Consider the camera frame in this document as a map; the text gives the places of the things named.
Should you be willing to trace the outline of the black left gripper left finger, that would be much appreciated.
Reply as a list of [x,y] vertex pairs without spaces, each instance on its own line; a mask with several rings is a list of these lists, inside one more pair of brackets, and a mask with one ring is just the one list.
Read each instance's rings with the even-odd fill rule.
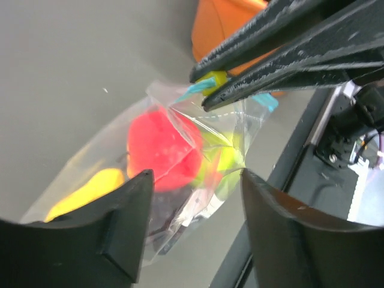
[[153,195],[144,170],[48,223],[1,221],[2,287],[131,287],[139,280]]

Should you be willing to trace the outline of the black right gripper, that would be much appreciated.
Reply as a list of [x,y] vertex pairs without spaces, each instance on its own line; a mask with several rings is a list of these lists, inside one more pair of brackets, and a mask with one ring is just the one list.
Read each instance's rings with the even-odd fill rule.
[[325,1],[313,26],[288,43],[251,61],[202,102],[210,111],[260,92],[330,88],[352,81],[360,86],[354,103],[333,114],[316,155],[326,164],[356,164],[383,132],[383,2]]

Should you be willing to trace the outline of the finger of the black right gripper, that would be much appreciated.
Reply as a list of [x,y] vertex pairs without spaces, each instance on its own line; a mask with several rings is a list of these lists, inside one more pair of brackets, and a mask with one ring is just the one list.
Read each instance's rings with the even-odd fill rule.
[[262,12],[197,63],[190,73],[190,82],[210,71],[231,70],[288,43],[318,21],[325,3],[271,1]]

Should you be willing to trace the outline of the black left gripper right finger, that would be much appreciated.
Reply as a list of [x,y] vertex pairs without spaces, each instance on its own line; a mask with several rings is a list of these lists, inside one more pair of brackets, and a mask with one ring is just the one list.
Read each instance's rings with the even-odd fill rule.
[[241,191],[259,287],[382,287],[383,228],[309,207],[244,169]]

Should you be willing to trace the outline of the clear zip bag blue seal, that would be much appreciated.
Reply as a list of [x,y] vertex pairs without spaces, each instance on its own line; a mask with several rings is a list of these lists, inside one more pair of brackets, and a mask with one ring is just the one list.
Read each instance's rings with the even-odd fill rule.
[[21,222],[56,219],[150,169],[154,195],[143,265],[167,254],[234,192],[252,141],[278,107],[272,95],[258,94],[206,112],[201,103],[213,84],[152,82],[143,99],[67,161]]

